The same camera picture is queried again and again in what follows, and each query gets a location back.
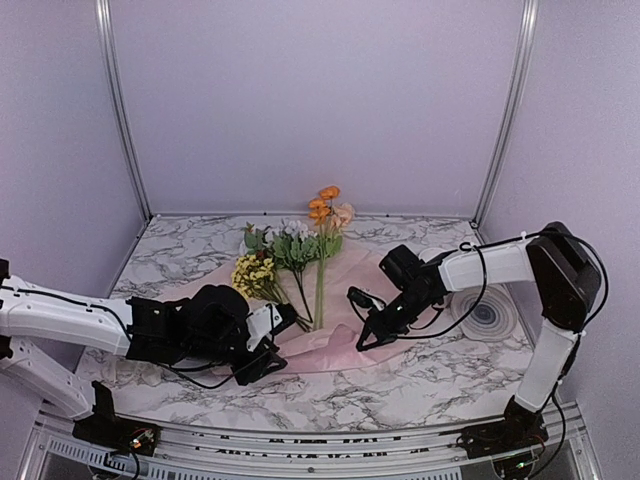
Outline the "pink wrapping paper sheet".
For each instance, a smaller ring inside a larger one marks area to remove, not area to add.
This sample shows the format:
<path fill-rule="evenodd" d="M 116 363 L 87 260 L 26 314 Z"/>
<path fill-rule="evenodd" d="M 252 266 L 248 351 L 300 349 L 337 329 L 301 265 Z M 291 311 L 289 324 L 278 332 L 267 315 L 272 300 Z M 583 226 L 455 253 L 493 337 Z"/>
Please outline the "pink wrapping paper sheet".
<path fill-rule="evenodd" d="M 325 264 L 324 328 L 304 333 L 294 325 L 279 334 L 276 337 L 276 345 L 280 349 L 278 355 L 288 365 L 277 373 L 313 374 L 366 368 L 390 360 L 416 343 L 401 340 L 365 352 L 356 350 L 356 342 L 364 325 L 350 306 L 346 296 L 348 288 L 356 286 L 386 302 L 396 297 L 399 291 L 378 266 L 384 255 L 396 245 L 399 244 L 382 247 L 378 251 L 373 246 L 355 240 L 343 242 L 341 251 Z M 192 297 L 207 284 L 231 286 L 236 260 L 237 257 L 201 279 L 180 286 L 165 286 L 155 299 L 169 301 Z M 296 310 L 303 310 L 292 274 L 284 272 L 280 279 Z"/>

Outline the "aluminium front rail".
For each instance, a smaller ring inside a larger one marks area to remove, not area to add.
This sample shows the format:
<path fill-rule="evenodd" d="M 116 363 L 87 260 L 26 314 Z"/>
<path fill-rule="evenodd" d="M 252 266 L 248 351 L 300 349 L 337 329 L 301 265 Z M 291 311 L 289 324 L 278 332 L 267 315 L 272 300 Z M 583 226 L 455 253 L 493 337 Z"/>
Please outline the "aluminium front rail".
<path fill-rule="evenodd" d="M 116 479 L 498 479 L 496 467 L 531 458 L 537 479 L 599 479 L 601 469 L 576 403 L 547 407 L 548 439 L 509 453 L 470 458 L 459 439 L 472 422 L 399 430 L 295 432 L 233 430 L 159 422 L 151 456 L 131 459 L 72 435 L 73 424 L 44 403 L 17 478 L 105 472 Z"/>

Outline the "aluminium frame left post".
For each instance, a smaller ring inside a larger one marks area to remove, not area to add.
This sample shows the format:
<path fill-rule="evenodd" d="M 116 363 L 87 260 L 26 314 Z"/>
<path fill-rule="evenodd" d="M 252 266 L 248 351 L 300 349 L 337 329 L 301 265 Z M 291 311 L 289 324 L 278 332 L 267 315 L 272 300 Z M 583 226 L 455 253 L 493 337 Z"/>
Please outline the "aluminium frame left post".
<path fill-rule="evenodd" d="M 96 0 L 98 34 L 104 58 L 106 79 L 115 117 L 118 137 L 123 150 L 126 169 L 129 174 L 134 196 L 141 217 L 146 223 L 153 218 L 150 202 L 143 183 L 137 152 L 134 145 L 129 118 L 126 111 L 125 96 L 121 83 L 120 70 L 115 44 L 115 34 L 111 17 L 111 2 Z"/>

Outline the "orange bowl white inside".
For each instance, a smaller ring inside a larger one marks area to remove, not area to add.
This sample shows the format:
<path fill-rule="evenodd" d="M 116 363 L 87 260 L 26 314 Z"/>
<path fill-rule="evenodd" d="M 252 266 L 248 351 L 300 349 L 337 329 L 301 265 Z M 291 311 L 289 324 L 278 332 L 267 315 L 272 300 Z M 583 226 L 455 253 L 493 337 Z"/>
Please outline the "orange bowl white inside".
<path fill-rule="evenodd" d="M 441 253 L 444 253 L 444 250 L 441 248 L 427 248 L 422 250 L 419 253 L 419 258 L 425 262 L 437 257 L 438 255 L 440 255 Z"/>

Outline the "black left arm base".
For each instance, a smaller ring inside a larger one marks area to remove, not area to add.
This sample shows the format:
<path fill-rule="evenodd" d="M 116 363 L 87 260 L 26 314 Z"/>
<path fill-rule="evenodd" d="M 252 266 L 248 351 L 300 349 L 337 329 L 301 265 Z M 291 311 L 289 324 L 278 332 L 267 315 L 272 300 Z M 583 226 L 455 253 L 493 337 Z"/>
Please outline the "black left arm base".
<path fill-rule="evenodd" d="M 111 391 L 98 381 L 92 381 L 91 386 L 95 397 L 91 414 L 74 422 L 73 437 L 120 453 L 132 450 L 152 456 L 159 441 L 160 426 L 118 416 Z"/>

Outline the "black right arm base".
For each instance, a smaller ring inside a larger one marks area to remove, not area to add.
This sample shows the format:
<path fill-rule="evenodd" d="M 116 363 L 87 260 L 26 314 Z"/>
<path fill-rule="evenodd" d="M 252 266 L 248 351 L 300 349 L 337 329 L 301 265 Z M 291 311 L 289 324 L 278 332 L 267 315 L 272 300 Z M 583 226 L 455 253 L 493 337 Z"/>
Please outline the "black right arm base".
<path fill-rule="evenodd" d="M 463 428 L 456 446 L 475 459 L 542 444 L 548 438 L 541 411 L 528 410 L 512 397 L 502 420 Z"/>

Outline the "white flower bunch green leaves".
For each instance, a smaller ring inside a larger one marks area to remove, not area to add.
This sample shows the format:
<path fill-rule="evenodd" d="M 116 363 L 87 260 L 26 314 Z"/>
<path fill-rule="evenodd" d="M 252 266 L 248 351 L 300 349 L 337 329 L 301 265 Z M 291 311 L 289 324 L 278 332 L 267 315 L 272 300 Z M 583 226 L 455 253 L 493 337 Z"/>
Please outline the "white flower bunch green leaves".
<path fill-rule="evenodd" d="M 296 220 L 279 225 L 243 229 L 243 247 L 232 274 L 232 284 L 248 298 L 290 304 L 292 295 L 283 284 L 282 274 L 289 273 L 299 296 L 296 324 L 305 332 L 314 328 L 304 274 L 309 264 L 320 258 L 319 236 Z"/>

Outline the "peach flower long green stem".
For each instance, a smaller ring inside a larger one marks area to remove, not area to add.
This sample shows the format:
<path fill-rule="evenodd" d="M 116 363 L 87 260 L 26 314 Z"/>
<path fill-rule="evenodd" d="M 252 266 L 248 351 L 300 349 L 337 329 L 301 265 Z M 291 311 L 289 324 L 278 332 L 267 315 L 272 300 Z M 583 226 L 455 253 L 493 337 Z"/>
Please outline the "peach flower long green stem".
<path fill-rule="evenodd" d="M 342 246 L 342 231 L 349 225 L 355 215 L 353 206 L 349 203 L 333 205 L 334 215 L 331 219 L 329 238 L 326 243 L 327 258 L 336 255 Z"/>

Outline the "orange flower stem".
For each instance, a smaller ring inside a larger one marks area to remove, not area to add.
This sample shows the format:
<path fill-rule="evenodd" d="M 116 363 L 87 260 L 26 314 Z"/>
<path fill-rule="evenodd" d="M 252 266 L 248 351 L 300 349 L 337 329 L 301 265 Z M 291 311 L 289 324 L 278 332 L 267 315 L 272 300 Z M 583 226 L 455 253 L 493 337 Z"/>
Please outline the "orange flower stem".
<path fill-rule="evenodd" d="M 336 200 L 341 190 L 335 186 L 328 186 L 320 190 L 318 195 L 309 204 L 309 218 L 314 221 L 317 230 L 318 263 L 316 267 L 316 284 L 314 298 L 314 322 L 313 329 L 320 330 L 324 326 L 324 269 L 327 258 L 326 243 L 329 238 L 331 219 L 334 215 L 333 201 Z"/>

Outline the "aluminium frame right post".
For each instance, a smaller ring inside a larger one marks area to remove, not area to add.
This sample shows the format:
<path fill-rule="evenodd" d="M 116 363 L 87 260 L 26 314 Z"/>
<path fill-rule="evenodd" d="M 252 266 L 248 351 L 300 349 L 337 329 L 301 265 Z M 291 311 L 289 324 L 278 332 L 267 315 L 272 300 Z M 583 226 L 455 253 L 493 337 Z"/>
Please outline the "aluminium frame right post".
<path fill-rule="evenodd" d="M 538 15 L 539 1 L 525 0 L 523 2 L 519 33 L 516 42 L 505 106 L 496 141 L 492 150 L 488 171 L 485 176 L 472 219 L 472 224 L 476 230 L 481 228 L 488 217 L 491 202 L 497 190 L 499 177 L 507 158 L 512 130 L 523 99 L 526 81 L 528 78 Z"/>

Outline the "cream ribbon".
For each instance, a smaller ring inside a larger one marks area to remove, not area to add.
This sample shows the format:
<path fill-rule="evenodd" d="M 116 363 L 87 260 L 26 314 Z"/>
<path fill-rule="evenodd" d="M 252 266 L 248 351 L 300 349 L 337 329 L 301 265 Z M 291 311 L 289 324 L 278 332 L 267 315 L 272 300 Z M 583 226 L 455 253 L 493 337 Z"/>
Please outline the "cream ribbon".
<path fill-rule="evenodd" d="M 103 378 L 113 385 L 147 385 L 155 387 L 162 381 L 162 369 L 152 363 L 110 356 L 101 369 Z"/>

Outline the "aluminium frame post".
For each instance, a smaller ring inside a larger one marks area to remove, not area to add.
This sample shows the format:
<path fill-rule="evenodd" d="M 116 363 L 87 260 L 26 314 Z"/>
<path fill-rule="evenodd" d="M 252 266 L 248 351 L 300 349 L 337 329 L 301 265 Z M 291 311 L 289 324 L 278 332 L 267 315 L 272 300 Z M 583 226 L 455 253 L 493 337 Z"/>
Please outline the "aluminium frame post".
<path fill-rule="evenodd" d="M 146 223 L 153 218 L 150 202 L 143 183 L 137 152 L 134 145 L 129 118 L 126 111 L 125 96 L 121 83 L 120 70 L 115 44 L 115 34 L 111 17 L 111 2 L 96 0 L 98 34 L 104 58 L 106 79 L 115 117 L 118 137 L 123 150 L 126 169 L 129 174 L 134 196 L 141 217 Z"/>
<path fill-rule="evenodd" d="M 472 219 L 472 224 L 476 230 L 481 228 L 488 217 L 491 202 L 497 190 L 499 177 L 507 158 L 512 130 L 523 99 L 526 81 L 528 78 L 538 15 L 539 1 L 525 0 L 523 2 L 519 33 L 516 42 L 505 106 L 496 141 L 492 150 L 488 171 L 485 176 Z"/>

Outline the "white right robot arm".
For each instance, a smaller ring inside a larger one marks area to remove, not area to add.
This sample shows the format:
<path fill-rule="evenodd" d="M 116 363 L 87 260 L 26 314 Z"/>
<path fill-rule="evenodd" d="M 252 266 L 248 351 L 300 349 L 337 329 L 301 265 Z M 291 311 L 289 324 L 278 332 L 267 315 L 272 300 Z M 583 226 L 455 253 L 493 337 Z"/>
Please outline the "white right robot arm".
<path fill-rule="evenodd" d="M 539 328 L 522 324 L 532 357 L 495 428 L 496 440 L 506 448 L 519 446 L 533 433 L 534 422 L 570 371 L 585 329 L 610 291 L 598 252 L 561 221 L 493 243 L 464 242 L 431 258 L 399 245 L 379 267 L 399 292 L 393 300 L 386 302 L 355 286 L 346 295 L 363 324 L 356 343 L 360 352 L 410 339 L 410 325 L 455 293 L 475 289 L 484 296 L 492 285 L 513 289 L 525 282 L 536 287 Z"/>

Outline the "grey swirl ceramic plate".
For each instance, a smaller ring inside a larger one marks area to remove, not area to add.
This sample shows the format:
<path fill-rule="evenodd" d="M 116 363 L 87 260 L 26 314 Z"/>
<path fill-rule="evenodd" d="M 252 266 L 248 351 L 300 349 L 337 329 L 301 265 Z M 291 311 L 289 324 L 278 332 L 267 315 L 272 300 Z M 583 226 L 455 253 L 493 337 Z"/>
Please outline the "grey swirl ceramic plate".
<path fill-rule="evenodd" d="M 459 320 L 475 304 L 478 293 L 458 292 L 450 302 L 451 314 Z M 460 324 L 463 334 L 470 340 L 498 342 L 509 338 L 515 331 L 517 310 L 501 291 L 486 293 L 469 316 Z"/>

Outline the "yellow small flower bunch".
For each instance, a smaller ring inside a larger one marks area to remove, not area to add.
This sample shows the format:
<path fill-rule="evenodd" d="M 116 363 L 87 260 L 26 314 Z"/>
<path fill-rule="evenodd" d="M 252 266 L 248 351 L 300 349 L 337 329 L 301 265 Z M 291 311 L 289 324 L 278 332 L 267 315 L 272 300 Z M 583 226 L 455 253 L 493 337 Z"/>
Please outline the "yellow small flower bunch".
<path fill-rule="evenodd" d="M 303 313 L 297 314 L 295 322 L 304 332 L 313 331 L 314 316 L 304 287 L 304 272 L 317 255 L 292 257 L 267 255 L 265 252 L 246 254 L 237 259 L 231 275 L 232 287 L 245 299 L 264 300 L 273 304 L 293 304 L 280 279 L 281 270 L 289 271 L 300 295 Z"/>

